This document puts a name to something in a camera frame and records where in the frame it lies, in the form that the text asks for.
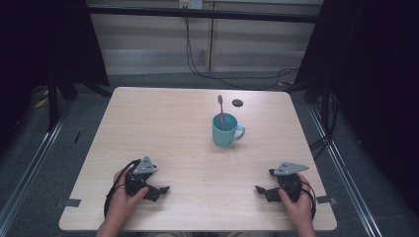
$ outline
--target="wooden tabletop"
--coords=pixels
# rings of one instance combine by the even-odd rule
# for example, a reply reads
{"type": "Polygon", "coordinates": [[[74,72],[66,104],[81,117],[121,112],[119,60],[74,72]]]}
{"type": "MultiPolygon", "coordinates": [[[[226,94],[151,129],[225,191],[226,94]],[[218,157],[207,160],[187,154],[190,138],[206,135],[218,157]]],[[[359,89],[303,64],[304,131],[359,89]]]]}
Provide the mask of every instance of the wooden tabletop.
{"type": "MultiPolygon", "coordinates": [[[[114,174],[149,155],[157,171],[147,180],[170,186],[157,202],[142,201],[126,231],[293,230],[282,203],[267,202],[255,190],[278,186],[269,169],[288,161],[309,166],[301,172],[318,197],[326,195],[290,95],[197,89],[118,88],[108,105],[65,208],[63,230],[97,230],[114,174]],[[211,120],[235,115],[246,133],[228,148],[211,140],[211,120]],[[243,102],[241,108],[232,105],[243,102]]],[[[316,230],[333,230],[329,203],[317,206],[316,230]]]]}

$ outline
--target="gray floor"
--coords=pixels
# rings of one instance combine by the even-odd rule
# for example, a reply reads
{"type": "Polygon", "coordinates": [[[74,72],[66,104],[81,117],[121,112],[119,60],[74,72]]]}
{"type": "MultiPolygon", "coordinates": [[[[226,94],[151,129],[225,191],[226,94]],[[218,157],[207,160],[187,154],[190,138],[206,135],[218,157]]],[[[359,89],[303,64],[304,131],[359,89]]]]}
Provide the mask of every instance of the gray floor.
{"type": "MultiPolygon", "coordinates": [[[[216,76],[270,76],[272,72],[215,73],[216,76]]],[[[290,82],[295,74],[284,76],[281,81],[290,82]]],[[[259,90],[276,84],[276,79],[230,79],[224,80],[241,88],[259,90]]],[[[166,73],[145,75],[110,76],[111,88],[119,86],[208,88],[235,90],[234,86],[214,79],[206,79],[192,73],[166,73]]],[[[269,90],[282,91],[285,86],[269,90]]],[[[6,236],[94,236],[94,233],[71,233],[59,229],[58,221],[63,211],[57,206],[60,200],[69,197],[81,166],[93,141],[109,98],[104,98],[89,89],[77,85],[78,98],[73,102],[60,100],[59,106],[69,108],[61,130],[50,147],[39,171],[35,174],[24,201],[20,204],[6,236]]],[[[304,91],[291,93],[295,110],[301,122],[307,143],[320,138],[311,107],[303,100],[304,91]]],[[[33,105],[42,92],[33,95],[33,102],[17,127],[16,136],[9,150],[0,160],[0,205],[10,201],[13,190],[26,172],[45,137],[48,122],[47,104],[40,109],[33,105]]],[[[362,198],[377,222],[381,236],[419,236],[419,221],[394,186],[376,168],[368,153],[360,147],[351,125],[339,113],[333,140],[338,147],[347,169],[357,185],[362,198]]],[[[326,192],[337,200],[332,205],[338,227],[330,232],[318,232],[318,236],[373,236],[369,235],[355,208],[351,196],[340,178],[335,163],[327,150],[317,158],[326,192]]],[[[122,236],[136,236],[126,233],[122,236]]],[[[295,233],[280,232],[279,236],[295,236],[295,233]]]]}

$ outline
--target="teal mug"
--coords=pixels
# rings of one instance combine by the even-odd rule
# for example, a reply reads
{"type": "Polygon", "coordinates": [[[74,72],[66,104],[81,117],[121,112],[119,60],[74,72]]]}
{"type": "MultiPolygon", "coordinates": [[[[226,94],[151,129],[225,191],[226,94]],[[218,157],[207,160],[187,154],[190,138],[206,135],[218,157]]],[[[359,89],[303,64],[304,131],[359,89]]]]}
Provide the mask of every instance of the teal mug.
{"type": "Polygon", "coordinates": [[[237,123],[237,119],[231,114],[224,114],[224,127],[222,127],[220,114],[212,119],[212,141],[217,146],[226,147],[233,141],[240,140],[246,129],[237,123]]]}

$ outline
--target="black cable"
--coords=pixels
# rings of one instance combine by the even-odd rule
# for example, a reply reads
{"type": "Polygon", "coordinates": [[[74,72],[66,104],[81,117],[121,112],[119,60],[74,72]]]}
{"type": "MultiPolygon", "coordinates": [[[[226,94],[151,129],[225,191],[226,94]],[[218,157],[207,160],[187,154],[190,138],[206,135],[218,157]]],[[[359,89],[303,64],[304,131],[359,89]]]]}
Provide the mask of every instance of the black cable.
{"type": "Polygon", "coordinates": [[[309,185],[308,183],[303,182],[303,181],[301,181],[301,183],[307,185],[311,189],[311,191],[313,192],[313,195],[311,195],[310,191],[307,191],[307,190],[301,188],[301,190],[303,192],[305,192],[306,194],[308,194],[308,196],[311,199],[311,220],[312,220],[312,219],[314,219],[314,215],[315,215],[315,211],[316,211],[316,197],[315,197],[315,192],[314,192],[314,189],[311,187],[311,185],[309,185]]]}
{"type": "Polygon", "coordinates": [[[195,66],[195,62],[194,62],[194,58],[192,57],[192,47],[191,47],[191,39],[189,36],[189,19],[185,18],[185,24],[186,24],[186,31],[187,31],[187,57],[188,57],[188,66],[189,69],[197,76],[203,77],[203,78],[207,78],[207,79],[211,79],[211,80],[217,80],[220,81],[228,86],[232,86],[235,87],[237,89],[241,89],[241,90],[252,90],[252,91],[265,91],[265,90],[269,90],[275,86],[278,85],[278,83],[280,82],[280,77],[285,76],[295,70],[298,70],[298,68],[284,68],[282,70],[280,70],[278,72],[278,74],[276,76],[266,76],[266,77],[248,77],[248,76],[244,76],[244,77],[213,77],[213,76],[207,76],[202,74],[197,67],[195,66]],[[229,79],[277,79],[275,84],[272,84],[270,86],[267,86],[265,88],[259,88],[259,89],[255,89],[255,88],[244,88],[244,87],[240,87],[237,85],[234,85],[232,83],[229,83],[227,81],[224,80],[229,80],[229,79]]]}
{"type": "Polygon", "coordinates": [[[112,185],[111,189],[109,190],[108,194],[106,195],[106,200],[105,200],[105,205],[104,205],[104,215],[106,217],[106,215],[108,214],[108,209],[109,209],[109,205],[111,203],[111,199],[112,196],[114,195],[114,192],[117,188],[124,186],[123,185],[119,185],[117,186],[117,183],[120,181],[121,177],[123,176],[123,174],[126,172],[126,170],[131,166],[131,165],[136,165],[139,162],[141,162],[141,160],[133,160],[131,162],[129,162],[129,164],[127,164],[120,172],[120,174],[118,175],[118,177],[115,179],[114,184],[112,185]]]}
{"type": "Polygon", "coordinates": [[[329,145],[330,140],[332,139],[333,132],[335,130],[336,121],[338,117],[338,111],[339,111],[339,103],[336,100],[336,96],[334,93],[332,93],[332,103],[330,105],[330,110],[333,113],[333,122],[331,127],[329,128],[329,132],[322,136],[319,140],[315,141],[314,143],[310,144],[310,150],[314,150],[318,148],[320,144],[323,144],[321,150],[314,156],[314,160],[316,160],[320,154],[323,152],[323,150],[329,145]]]}

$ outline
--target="person's right hand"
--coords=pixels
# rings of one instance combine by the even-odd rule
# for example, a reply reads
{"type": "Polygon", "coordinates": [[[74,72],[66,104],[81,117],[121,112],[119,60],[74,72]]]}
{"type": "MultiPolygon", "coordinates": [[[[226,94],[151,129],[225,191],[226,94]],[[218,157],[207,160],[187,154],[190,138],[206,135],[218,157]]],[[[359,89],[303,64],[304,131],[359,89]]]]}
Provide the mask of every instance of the person's right hand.
{"type": "MultiPolygon", "coordinates": [[[[310,188],[307,185],[308,180],[301,174],[297,174],[301,181],[301,187],[308,192],[310,188]]],[[[279,189],[278,193],[283,201],[291,221],[298,233],[299,237],[315,236],[312,220],[311,220],[311,198],[305,192],[301,192],[297,202],[290,200],[288,194],[279,189]]]]}

